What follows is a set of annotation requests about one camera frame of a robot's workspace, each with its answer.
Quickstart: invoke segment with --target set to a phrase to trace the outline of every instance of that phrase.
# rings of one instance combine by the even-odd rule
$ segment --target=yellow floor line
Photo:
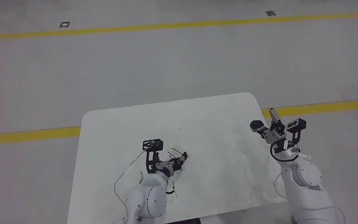
[[[239,24],[258,24],[268,22],[290,22],[302,20],[324,20],[337,18],[358,18],[358,13],[338,13],[338,14],[319,14],[319,15],[301,15],[289,17],[264,17],[264,18],[244,18],[240,20],[220,20],[220,21],[199,21],[199,22],[178,22],[171,24],[148,24],[133,26],[117,26],[117,27],[98,27],[78,30],[50,30],[38,32],[19,32],[19,33],[2,33],[0,39],[9,38],[31,38],[37,36],[59,36],[59,35],[79,35],[79,34],[96,34],[102,32],[124,32],[154,29],[173,29],[183,27],[198,26],[220,26],[220,25],[239,25]]]
[[[276,108],[280,116],[293,116],[301,114],[326,113],[333,111],[357,110],[358,100],[329,102],[325,104],[311,104],[302,106],[288,106]],[[265,118],[269,118],[269,109],[262,109]],[[69,138],[79,136],[81,126],[54,128],[46,130],[30,130],[27,132],[0,133],[0,143],[34,141],[51,138]]]

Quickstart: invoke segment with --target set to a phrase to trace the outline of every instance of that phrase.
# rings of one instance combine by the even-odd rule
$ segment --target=concrete floor
[[[358,12],[356,1],[27,0],[0,32]],[[260,107],[358,99],[358,20],[0,39],[0,133],[76,126],[95,109],[251,92]],[[300,116],[301,148],[347,223],[358,215],[357,111]],[[284,118],[286,122],[293,118]],[[78,138],[0,144],[0,223],[66,223]],[[220,216],[289,223],[284,204]]]

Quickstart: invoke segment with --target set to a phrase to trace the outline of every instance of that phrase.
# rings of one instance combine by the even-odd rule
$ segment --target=white cable
[[[281,176],[281,172],[280,172],[280,174],[277,176],[277,178],[274,180],[274,182],[272,182],[272,184],[274,185],[275,192],[276,192],[280,197],[285,198],[286,200],[288,200],[287,197],[282,196],[282,195],[277,191],[277,189],[276,189],[276,181],[278,180],[278,178],[279,178],[280,176]],[[299,204],[296,204],[296,205],[297,205],[298,207],[300,207],[300,208],[302,208],[302,209],[304,209],[304,210],[308,210],[308,211],[318,211],[318,210],[325,210],[325,209],[329,209],[329,208],[336,208],[336,209],[338,209],[338,210],[342,213],[342,216],[343,216],[343,224],[346,224],[346,216],[345,216],[344,212],[342,211],[342,209],[341,209],[340,207],[329,206],[329,207],[324,207],[324,208],[305,208],[305,207],[300,206]]]
[[[127,214],[128,213],[128,210],[127,210],[127,206],[125,205],[125,203],[123,202],[123,200],[121,199],[121,197],[117,194],[117,191],[116,191],[116,185],[119,181],[119,179],[121,179],[121,177],[129,170],[130,166],[139,158],[139,156],[137,156],[135,158],[135,160],[133,160],[133,162],[128,166],[128,168],[119,176],[119,178],[116,180],[116,182],[114,183],[114,187],[113,187],[113,190],[114,190],[114,193],[115,195],[117,196],[117,198],[122,202],[122,204],[124,205],[124,208],[125,208],[125,213]]]

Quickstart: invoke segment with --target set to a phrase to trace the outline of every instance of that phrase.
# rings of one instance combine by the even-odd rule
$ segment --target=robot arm
[[[307,160],[309,156],[300,153],[297,146],[300,132],[306,128],[306,121],[299,118],[287,124],[287,131],[293,134],[289,141],[276,110],[271,108],[270,115],[272,122],[269,129],[260,120],[252,121],[250,128],[271,145],[271,156],[281,166],[294,220],[300,224],[338,223],[332,201],[321,184],[321,172]]]
[[[147,153],[147,172],[140,185],[132,189],[126,197],[127,224],[155,223],[155,218],[162,216],[166,209],[168,178],[175,171],[181,170],[188,158],[184,152],[180,157],[161,161],[158,151],[163,150],[163,141],[154,139],[143,142],[143,150]]]

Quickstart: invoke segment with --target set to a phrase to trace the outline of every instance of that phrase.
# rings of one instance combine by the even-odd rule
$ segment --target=white tabletop
[[[248,93],[90,111],[82,120],[68,224],[110,224],[125,215],[115,197],[118,176],[142,152],[144,140],[160,138],[168,157],[179,147],[190,158],[175,181],[161,222],[174,222],[282,202],[272,181],[280,166],[269,146],[251,132],[265,120]],[[126,193],[139,184],[145,154],[117,184]]]

